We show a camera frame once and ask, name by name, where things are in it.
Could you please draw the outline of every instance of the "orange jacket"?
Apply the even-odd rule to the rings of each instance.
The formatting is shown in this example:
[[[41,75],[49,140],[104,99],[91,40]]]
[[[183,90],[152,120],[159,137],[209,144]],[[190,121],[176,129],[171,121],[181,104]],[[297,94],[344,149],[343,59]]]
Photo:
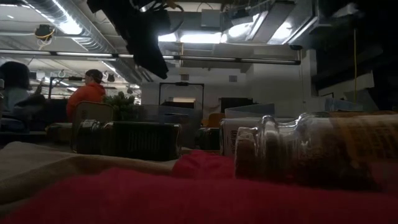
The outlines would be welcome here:
[[[68,100],[67,115],[69,121],[73,119],[77,104],[82,101],[101,103],[104,95],[105,89],[98,83],[90,83],[77,89]]]

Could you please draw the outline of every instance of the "wire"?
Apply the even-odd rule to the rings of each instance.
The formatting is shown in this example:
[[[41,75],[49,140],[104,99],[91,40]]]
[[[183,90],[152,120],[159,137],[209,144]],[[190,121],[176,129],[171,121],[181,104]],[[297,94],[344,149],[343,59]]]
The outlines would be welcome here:
[[[54,32],[55,32],[55,29],[53,29],[53,30],[51,31],[50,34],[47,34],[47,35],[44,35],[44,36],[38,36],[38,35],[36,35],[36,31],[37,31],[37,29],[35,30],[35,36],[36,36],[37,38],[39,38],[39,39],[44,39],[44,38],[49,38],[51,35],[53,35]]]
[[[356,77],[358,74],[356,61],[356,29],[354,29],[354,103],[356,103]]]
[[[201,2],[201,3],[199,4],[198,8],[197,8],[197,12],[199,11],[199,7],[200,7],[203,3],[206,4],[206,5],[208,5],[211,9],[213,9],[213,7],[212,7],[210,4],[208,4],[207,2]]]

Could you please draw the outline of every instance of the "air duct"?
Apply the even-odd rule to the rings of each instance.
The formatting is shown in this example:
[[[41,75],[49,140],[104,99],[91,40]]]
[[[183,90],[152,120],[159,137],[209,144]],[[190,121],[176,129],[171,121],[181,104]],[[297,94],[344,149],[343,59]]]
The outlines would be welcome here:
[[[92,53],[117,53],[93,23],[71,0],[23,0],[28,6],[50,21],[67,35],[84,35],[90,38],[72,38],[76,43]],[[129,83],[140,83],[141,76],[129,68],[126,62],[104,61],[109,68],[120,74]]]

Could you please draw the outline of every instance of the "hanging black object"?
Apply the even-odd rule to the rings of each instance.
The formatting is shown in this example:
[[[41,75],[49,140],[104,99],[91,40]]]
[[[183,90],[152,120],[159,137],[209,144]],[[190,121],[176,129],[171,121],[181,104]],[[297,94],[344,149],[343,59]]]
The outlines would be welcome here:
[[[168,5],[156,0],[145,12],[140,9],[147,6],[149,0],[87,0],[93,13],[102,10],[115,26],[118,34],[127,42],[127,50],[134,55],[134,61],[162,79],[167,78],[169,71],[158,45],[158,36],[175,32],[182,21],[174,29],[170,29],[169,14],[165,10]]]
[[[108,82],[114,82],[114,74],[108,74]]]
[[[35,36],[39,40],[49,41],[52,38],[54,33],[54,29],[50,27],[50,25],[39,25],[39,28],[35,30]]]
[[[127,89],[127,93],[128,93],[128,94],[132,94],[132,88],[131,88],[131,87],[129,87],[129,88]]]

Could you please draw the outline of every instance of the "white wall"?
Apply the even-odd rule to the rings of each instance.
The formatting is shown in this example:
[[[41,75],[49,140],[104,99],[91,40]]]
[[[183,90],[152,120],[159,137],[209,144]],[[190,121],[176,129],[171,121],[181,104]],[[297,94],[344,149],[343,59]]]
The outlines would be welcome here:
[[[155,75],[151,75],[155,82],[180,82],[180,74],[189,75],[189,83],[204,83],[210,85],[245,85],[246,74],[241,73],[240,69],[233,68],[169,68],[168,78],[160,79]],[[236,75],[238,82],[229,83],[229,76]]]
[[[221,97],[253,98],[258,103],[277,103],[294,101],[300,113],[305,112],[305,100],[316,96],[311,84],[311,76],[316,74],[316,55],[314,50],[303,52],[301,65],[265,65],[253,64],[246,74],[236,69],[176,68],[171,74],[190,74],[190,83],[205,83],[205,114],[218,112],[218,99]],[[228,83],[229,75],[237,75],[237,83]],[[179,75],[170,75],[166,80],[156,82],[179,82]],[[146,83],[141,86],[142,104],[157,105],[159,84]],[[199,86],[162,86],[160,101],[169,97],[196,98],[201,108],[201,87]],[[289,107],[276,108],[283,116],[289,115]]]
[[[323,88],[319,90],[319,95],[327,95],[330,93],[333,93],[334,99],[345,99],[344,93],[349,92],[349,91],[354,91],[354,80],[348,80],[342,83],[338,83],[333,86],[329,86],[326,88]],[[374,87],[374,82],[373,82],[373,73],[367,73],[365,75],[361,75],[356,79],[356,89],[357,90],[363,90],[365,88],[372,88]]]
[[[313,96],[311,76],[316,73],[316,64],[314,70],[311,60],[314,53],[307,51],[301,65],[253,64],[246,74],[253,99],[258,103],[274,103]]]
[[[157,105],[159,100],[159,84],[145,83],[141,86],[141,104]],[[201,110],[201,86],[175,86],[162,85],[162,95],[160,102],[163,103],[170,97],[188,97],[195,98],[196,108]],[[211,113],[219,113],[221,110],[219,98],[222,97],[250,97],[244,86],[221,86],[205,85],[205,105],[203,117],[207,118]]]

